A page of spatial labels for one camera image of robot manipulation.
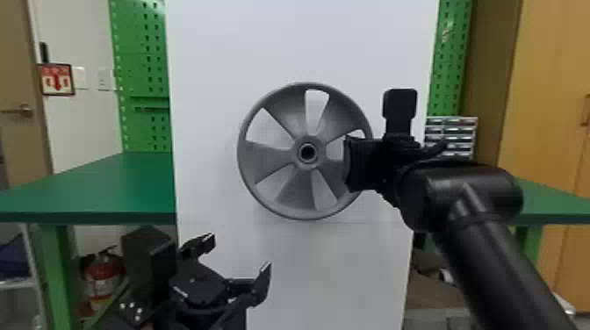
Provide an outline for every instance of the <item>gray wheel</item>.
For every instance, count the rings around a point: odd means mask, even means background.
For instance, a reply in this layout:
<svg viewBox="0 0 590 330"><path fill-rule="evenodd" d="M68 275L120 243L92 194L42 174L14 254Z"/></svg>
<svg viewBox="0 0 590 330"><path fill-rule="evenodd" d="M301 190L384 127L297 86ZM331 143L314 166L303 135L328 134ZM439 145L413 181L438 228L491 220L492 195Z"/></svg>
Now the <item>gray wheel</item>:
<svg viewBox="0 0 590 330"><path fill-rule="evenodd" d="M327 94L317 130L308 132L306 93L319 90ZM253 119L266 111L292 138L288 148L271 147L247 140ZM327 156L327 145L347 133L360 130L372 138L371 127L360 107L332 87L316 82L294 83L272 91L250 111L241 125L238 140L238 165L241 178L254 198L265 208L289 219L313 220L336 214L359 195L350 193L344 184L342 159ZM293 170L274 198L265 197L258 184L287 166ZM318 171L335 197L329 207L316 207L312 173Z"/></svg>

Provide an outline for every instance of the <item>door handle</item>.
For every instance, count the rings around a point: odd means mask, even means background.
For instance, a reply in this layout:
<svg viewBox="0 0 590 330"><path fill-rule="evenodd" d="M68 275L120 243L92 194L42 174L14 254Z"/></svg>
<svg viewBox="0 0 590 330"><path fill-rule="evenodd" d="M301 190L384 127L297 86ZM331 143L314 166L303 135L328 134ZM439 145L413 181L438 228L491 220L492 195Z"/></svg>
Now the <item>door handle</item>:
<svg viewBox="0 0 590 330"><path fill-rule="evenodd" d="M10 115L10 114L19 114L23 117L30 118L32 117L32 108L29 104L21 104L18 109L2 109L0 113Z"/></svg>

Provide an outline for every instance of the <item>wheel spoke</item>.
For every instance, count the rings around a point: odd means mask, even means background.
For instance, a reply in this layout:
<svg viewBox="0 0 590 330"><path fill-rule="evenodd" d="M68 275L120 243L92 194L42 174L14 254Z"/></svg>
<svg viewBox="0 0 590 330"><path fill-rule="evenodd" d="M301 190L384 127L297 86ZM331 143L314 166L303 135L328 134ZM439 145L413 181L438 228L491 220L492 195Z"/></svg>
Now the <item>wheel spoke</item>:
<svg viewBox="0 0 590 330"><path fill-rule="evenodd" d="M334 197L340 199L349 192L344 184L344 174L342 173L342 161L327 160L318 167L321 175L326 180L327 186L330 187Z"/></svg>
<svg viewBox="0 0 590 330"><path fill-rule="evenodd" d="M317 137L324 143L330 143L343 136L363 128L364 117L360 110L350 108L349 101L330 95L318 123Z"/></svg>
<svg viewBox="0 0 590 330"><path fill-rule="evenodd" d="M307 134L306 89L291 88L271 97L263 107L293 139Z"/></svg>
<svg viewBox="0 0 590 330"><path fill-rule="evenodd" d="M294 208L315 210L312 172L296 170L278 193L277 202Z"/></svg>
<svg viewBox="0 0 590 330"><path fill-rule="evenodd" d="M244 175L257 184L291 163L288 149L277 149L258 142L246 141L241 150Z"/></svg>

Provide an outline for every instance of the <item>door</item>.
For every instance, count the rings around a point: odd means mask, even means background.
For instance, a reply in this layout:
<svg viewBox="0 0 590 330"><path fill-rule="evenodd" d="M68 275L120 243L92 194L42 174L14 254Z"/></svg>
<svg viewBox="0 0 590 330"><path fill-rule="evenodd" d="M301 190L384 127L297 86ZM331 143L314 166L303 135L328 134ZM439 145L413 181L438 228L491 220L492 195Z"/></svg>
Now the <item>door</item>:
<svg viewBox="0 0 590 330"><path fill-rule="evenodd" d="M576 191L587 130L580 120L590 93L588 11L586 0L522 3L499 159L516 176L570 192ZM552 289L560 286L567 231L543 230L537 267Z"/></svg>
<svg viewBox="0 0 590 330"><path fill-rule="evenodd" d="M43 101L25 0L0 11L0 140L9 187L51 173Z"/></svg>
<svg viewBox="0 0 590 330"><path fill-rule="evenodd" d="M576 194L581 197L590 197L590 134L586 137L585 151L579 164ZM588 251L590 251L590 226L568 226L565 229L560 251L555 290L572 303L579 312L590 312Z"/></svg>

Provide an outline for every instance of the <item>red sign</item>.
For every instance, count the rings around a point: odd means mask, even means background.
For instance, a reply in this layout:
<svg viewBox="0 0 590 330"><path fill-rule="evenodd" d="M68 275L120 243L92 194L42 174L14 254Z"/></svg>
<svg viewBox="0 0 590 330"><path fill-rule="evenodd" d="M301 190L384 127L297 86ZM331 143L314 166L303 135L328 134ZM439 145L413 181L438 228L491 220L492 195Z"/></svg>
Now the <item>red sign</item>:
<svg viewBox="0 0 590 330"><path fill-rule="evenodd" d="M40 64L39 72L43 95L72 96L75 94L71 65L56 63Z"/></svg>

